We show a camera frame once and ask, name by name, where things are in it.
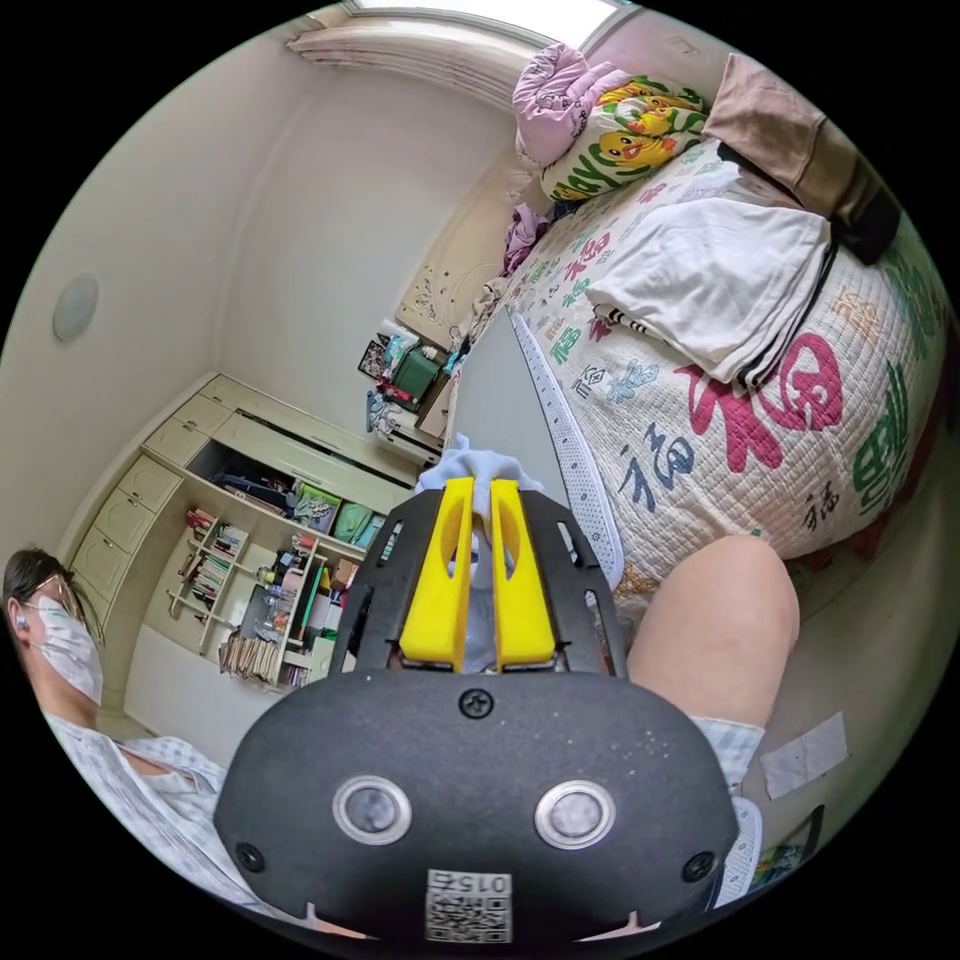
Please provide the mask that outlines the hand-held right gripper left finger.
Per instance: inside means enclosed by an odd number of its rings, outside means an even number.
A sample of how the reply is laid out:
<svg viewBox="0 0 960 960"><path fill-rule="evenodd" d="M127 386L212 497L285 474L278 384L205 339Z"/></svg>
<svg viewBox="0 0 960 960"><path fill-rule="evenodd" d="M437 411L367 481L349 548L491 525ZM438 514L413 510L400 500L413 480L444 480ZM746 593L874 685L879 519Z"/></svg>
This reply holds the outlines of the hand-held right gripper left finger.
<svg viewBox="0 0 960 960"><path fill-rule="evenodd" d="M405 660L463 667L472 564L471 477L429 493L436 501L426 549L399 647Z"/></svg>

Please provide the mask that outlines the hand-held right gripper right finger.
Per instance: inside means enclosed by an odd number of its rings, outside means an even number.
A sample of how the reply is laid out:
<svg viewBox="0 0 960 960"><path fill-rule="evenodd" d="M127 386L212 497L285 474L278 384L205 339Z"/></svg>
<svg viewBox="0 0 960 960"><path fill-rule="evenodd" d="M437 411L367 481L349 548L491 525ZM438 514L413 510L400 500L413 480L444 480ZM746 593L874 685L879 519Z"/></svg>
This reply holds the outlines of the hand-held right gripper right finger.
<svg viewBox="0 0 960 960"><path fill-rule="evenodd" d="M517 483L493 481L490 504L497 668L539 667L553 660L556 641Z"/></svg>

